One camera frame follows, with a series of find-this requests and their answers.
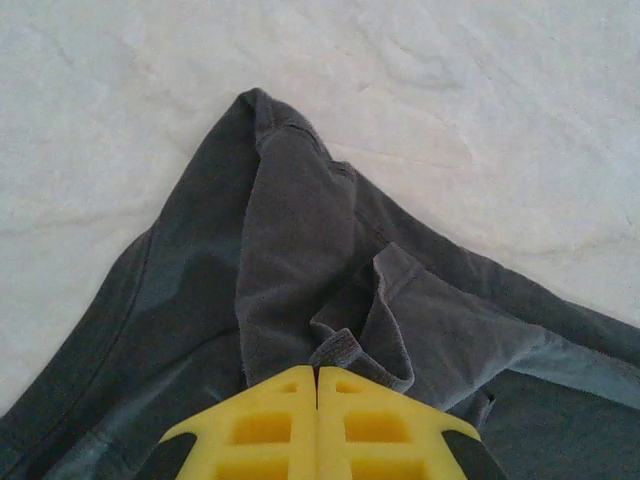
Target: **white floor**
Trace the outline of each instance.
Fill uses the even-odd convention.
[[[0,413],[261,86],[459,243],[640,326],[640,4],[5,0]]]

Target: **gray cloth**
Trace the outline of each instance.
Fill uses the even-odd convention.
[[[420,224],[257,89],[2,418],[0,477],[156,478],[173,424],[299,364],[473,422],[511,478],[640,478],[640,331]]]

